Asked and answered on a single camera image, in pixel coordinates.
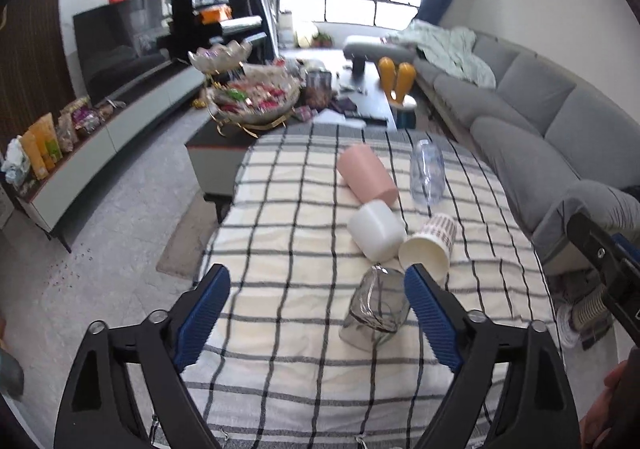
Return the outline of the person right hand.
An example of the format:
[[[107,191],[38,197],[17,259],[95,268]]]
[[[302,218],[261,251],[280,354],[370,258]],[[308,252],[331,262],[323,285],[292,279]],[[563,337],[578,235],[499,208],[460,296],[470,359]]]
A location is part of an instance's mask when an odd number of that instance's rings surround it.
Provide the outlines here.
[[[604,389],[586,415],[580,420],[580,447],[597,448],[611,430],[608,414],[614,391],[623,377],[628,361],[620,362],[603,380]]]

